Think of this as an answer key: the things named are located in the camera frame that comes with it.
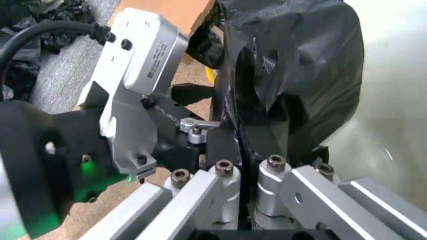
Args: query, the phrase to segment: green light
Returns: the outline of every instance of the green light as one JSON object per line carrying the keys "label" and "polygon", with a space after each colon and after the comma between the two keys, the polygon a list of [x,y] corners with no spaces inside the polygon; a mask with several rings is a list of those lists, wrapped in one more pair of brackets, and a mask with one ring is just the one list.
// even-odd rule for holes
{"label": "green light", "polygon": [[132,175],[132,174],[130,174],[128,177],[127,177],[127,182],[128,183],[131,183],[131,182],[133,182],[135,180],[135,176],[134,175]]}
{"label": "green light", "polygon": [[93,161],[85,162],[81,165],[81,172],[86,176],[94,176],[97,173],[97,166]]}

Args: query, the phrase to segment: hex socket bolt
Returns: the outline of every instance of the hex socket bolt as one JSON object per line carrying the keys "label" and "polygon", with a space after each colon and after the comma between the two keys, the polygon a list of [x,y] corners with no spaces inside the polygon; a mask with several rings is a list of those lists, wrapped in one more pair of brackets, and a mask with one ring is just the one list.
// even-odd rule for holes
{"label": "hex socket bolt", "polygon": [[327,178],[329,181],[332,182],[334,180],[334,168],[331,165],[324,162],[317,163],[314,165],[314,170],[320,173],[323,177]]}
{"label": "hex socket bolt", "polygon": [[234,164],[229,160],[219,160],[215,163],[215,174],[221,178],[229,178],[233,175]]}
{"label": "hex socket bolt", "polygon": [[192,127],[192,132],[195,135],[200,135],[200,134],[202,134],[202,129],[200,127],[198,127],[198,126],[193,126]]}
{"label": "hex socket bolt", "polygon": [[281,155],[270,155],[267,158],[267,166],[275,172],[283,172],[286,166],[286,159]]}
{"label": "hex socket bolt", "polygon": [[179,168],[170,174],[172,186],[182,189],[190,180],[190,172],[187,169]]}

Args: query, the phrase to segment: black plastic sheet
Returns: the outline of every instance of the black plastic sheet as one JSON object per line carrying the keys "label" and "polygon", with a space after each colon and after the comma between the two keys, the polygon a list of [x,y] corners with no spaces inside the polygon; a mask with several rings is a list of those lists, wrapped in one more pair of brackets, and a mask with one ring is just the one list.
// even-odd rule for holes
{"label": "black plastic sheet", "polygon": [[268,126],[263,135],[271,134],[298,165],[358,106],[364,59],[358,16],[340,0],[219,3],[224,60],[213,119],[234,126],[252,159],[263,137],[252,131]]}
{"label": "black plastic sheet", "polygon": [[[57,20],[81,22],[86,24],[92,24],[95,22],[91,8],[85,0],[64,0],[64,2],[57,8],[44,13],[34,6],[30,9],[38,23]],[[41,36],[41,47],[52,54],[59,54],[61,48],[72,44],[74,40],[81,35],[81,33],[70,31],[46,33]]]}
{"label": "black plastic sheet", "polygon": [[[13,35],[36,24],[28,7],[16,0],[2,1],[0,16],[2,16],[0,17],[0,48]],[[40,55],[39,39],[28,43],[15,54],[6,69],[6,74],[0,80],[0,84],[6,84],[12,92],[11,96],[4,95],[6,100],[28,101],[39,74]]]}
{"label": "black plastic sheet", "polygon": [[[55,20],[95,22],[85,0],[57,0],[49,1],[49,4],[42,0],[1,0],[0,48],[19,31],[36,23]],[[58,54],[61,48],[73,43],[79,35],[69,31],[52,32],[35,39],[13,57],[0,84],[12,89],[14,100],[28,101],[39,74],[41,50]]]}

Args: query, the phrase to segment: metal clamp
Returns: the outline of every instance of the metal clamp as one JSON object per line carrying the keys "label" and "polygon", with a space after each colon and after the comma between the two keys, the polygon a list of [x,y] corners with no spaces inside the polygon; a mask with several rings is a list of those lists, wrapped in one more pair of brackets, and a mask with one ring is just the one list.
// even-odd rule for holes
{"label": "metal clamp", "polygon": [[285,174],[291,166],[280,155],[271,155],[259,164],[255,207],[269,217],[291,217],[289,210],[277,196]]}
{"label": "metal clamp", "polygon": [[222,180],[199,170],[136,239],[187,239],[195,229],[209,229],[224,202]]}
{"label": "metal clamp", "polygon": [[283,182],[277,195],[304,228],[328,228],[341,239],[402,239],[311,166]]}
{"label": "metal clamp", "polygon": [[227,224],[227,226],[222,226],[223,229],[237,229],[241,182],[239,169],[231,161],[224,159],[217,161],[208,172],[221,178],[225,191],[225,204],[216,222],[221,223],[220,225]]}
{"label": "metal clamp", "polygon": [[206,143],[208,130],[219,126],[219,121],[197,120],[191,117],[183,118],[179,122],[179,130],[188,134],[188,142],[195,145]]}

